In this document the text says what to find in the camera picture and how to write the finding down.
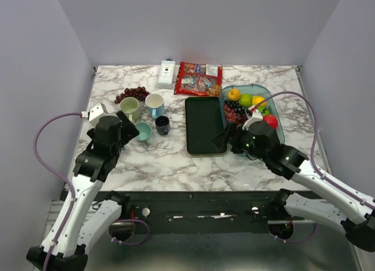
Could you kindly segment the mint green mug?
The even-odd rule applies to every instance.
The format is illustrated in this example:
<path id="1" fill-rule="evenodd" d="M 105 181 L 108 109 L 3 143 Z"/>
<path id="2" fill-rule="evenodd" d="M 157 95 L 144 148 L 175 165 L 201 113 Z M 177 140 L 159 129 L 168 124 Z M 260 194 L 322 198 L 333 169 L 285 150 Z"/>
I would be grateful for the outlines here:
<path id="1" fill-rule="evenodd" d="M 135 124 L 136 129 L 139 131 L 137 140 L 142 143 L 150 143 L 150 138 L 152 136 L 151 126 L 145 122 L 138 122 Z"/>

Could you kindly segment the light green large mug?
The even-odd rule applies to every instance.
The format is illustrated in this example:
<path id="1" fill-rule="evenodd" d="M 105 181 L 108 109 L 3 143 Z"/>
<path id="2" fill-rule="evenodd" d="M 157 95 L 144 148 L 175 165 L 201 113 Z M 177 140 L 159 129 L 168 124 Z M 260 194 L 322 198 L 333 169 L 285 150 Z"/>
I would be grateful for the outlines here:
<path id="1" fill-rule="evenodd" d="M 134 97 L 124 98 L 120 103 L 120 110 L 134 123 L 141 118 L 141 107 Z"/>

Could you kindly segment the dark blue mug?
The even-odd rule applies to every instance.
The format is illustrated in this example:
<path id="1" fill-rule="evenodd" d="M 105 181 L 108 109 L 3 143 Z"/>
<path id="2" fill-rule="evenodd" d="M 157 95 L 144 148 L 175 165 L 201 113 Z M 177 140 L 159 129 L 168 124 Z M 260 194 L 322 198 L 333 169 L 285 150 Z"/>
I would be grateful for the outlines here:
<path id="1" fill-rule="evenodd" d="M 155 126 L 158 134 L 162 136 L 168 135 L 170 132 L 171 126 L 170 121 L 167 116 L 159 116 L 155 120 Z"/>

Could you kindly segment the light blue hexagonal mug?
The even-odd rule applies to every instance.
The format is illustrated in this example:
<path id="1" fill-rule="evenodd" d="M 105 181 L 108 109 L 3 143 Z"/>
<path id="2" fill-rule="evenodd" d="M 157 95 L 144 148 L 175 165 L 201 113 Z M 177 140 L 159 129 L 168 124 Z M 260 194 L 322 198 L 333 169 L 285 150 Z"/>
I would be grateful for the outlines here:
<path id="1" fill-rule="evenodd" d="M 147 95 L 145 104 L 152 119 L 156 119 L 165 114 L 164 99 L 160 94 Z"/>

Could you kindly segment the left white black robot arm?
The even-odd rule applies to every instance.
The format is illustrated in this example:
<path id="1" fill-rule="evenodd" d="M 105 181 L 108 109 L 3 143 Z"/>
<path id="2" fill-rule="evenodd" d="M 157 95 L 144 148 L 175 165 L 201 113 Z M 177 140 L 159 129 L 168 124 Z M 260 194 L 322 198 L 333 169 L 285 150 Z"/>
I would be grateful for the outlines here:
<path id="1" fill-rule="evenodd" d="M 27 260 L 39 270 L 84 270 L 88 254 L 104 231 L 115 221 L 129 217 L 126 199 L 113 193 L 90 220 L 94 198 L 116 167 L 123 147 L 139 135 L 135 125 L 118 111 L 101 117 L 88 131 L 91 141 L 77 156 L 70 191 L 47 237 L 31 247 Z"/>

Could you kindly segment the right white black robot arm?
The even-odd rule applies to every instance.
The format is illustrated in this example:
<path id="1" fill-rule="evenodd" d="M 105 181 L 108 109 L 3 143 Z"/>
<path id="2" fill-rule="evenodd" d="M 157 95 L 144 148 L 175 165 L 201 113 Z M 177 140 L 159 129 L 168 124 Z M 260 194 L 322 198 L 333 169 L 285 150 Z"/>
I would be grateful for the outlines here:
<path id="1" fill-rule="evenodd" d="M 289 215 L 330 226 L 356 247 L 374 252 L 374 198 L 340 182 L 314 166 L 304 153 L 281 143 L 276 130 L 265 121 L 253 122 L 247 128 L 229 123 L 211 141 L 217 148 L 230 143 L 233 153 L 251 155 L 264 162 L 272 173 L 318 195 L 317 199 L 308 199 L 296 192 L 279 190 L 268 206 L 274 218 Z"/>

